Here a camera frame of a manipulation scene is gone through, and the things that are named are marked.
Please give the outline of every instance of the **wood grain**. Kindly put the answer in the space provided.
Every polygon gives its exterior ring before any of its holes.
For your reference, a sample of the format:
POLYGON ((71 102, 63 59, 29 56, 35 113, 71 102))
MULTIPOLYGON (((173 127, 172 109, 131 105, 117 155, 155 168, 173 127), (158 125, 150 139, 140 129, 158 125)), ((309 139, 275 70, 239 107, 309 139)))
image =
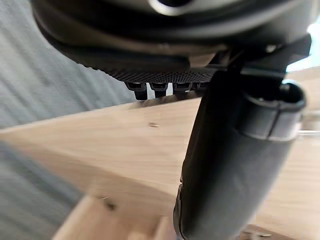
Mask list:
MULTIPOLYGON (((301 74, 309 110, 320 109, 320 75, 301 74)), ((0 140, 89 195, 109 197, 120 212, 169 216, 199 103, 189 93, 124 104, 1 130, 0 140)), ((316 137, 296 142, 255 224, 294 239, 317 239, 319 146, 316 137)))
POLYGON ((168 217, 111 211, 101 199, 89 195, 83 197, 53 237, 53 240, 175 239, 168 217))

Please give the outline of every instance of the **textured black surface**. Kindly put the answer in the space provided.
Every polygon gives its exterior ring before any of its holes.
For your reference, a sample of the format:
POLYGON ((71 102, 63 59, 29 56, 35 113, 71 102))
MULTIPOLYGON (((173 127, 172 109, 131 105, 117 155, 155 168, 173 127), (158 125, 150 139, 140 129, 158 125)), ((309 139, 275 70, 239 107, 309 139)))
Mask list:
POLYGON ((131 72, 106 70, 115 79, 129 83, 203 83, 209 82, 213 72, 131 72))

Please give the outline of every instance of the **black rubber grip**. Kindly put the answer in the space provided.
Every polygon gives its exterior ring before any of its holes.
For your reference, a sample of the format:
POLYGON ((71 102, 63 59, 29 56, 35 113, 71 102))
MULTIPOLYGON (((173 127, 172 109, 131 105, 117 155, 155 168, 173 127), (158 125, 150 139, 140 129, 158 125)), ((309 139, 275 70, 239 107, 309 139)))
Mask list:
POLYGON ((226 72, 213 79, 201 100, 174 209, 175 230, 186 240, 229 240, 242 230, 277 178, 306 105, 292 82, 251 87, 226 72))

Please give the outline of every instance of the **black plastic object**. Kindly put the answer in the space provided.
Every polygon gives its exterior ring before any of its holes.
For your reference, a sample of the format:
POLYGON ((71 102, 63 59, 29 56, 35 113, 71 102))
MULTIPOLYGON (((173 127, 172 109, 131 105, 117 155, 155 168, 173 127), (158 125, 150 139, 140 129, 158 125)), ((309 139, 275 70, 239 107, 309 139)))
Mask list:
POLYGON ((306 99, 292 82, 269 81, 258 87, 252 83, 259 81, 229 72, 213 77, 182 167, 173 214, 180 238, 236 236, 277 178, 306 99))

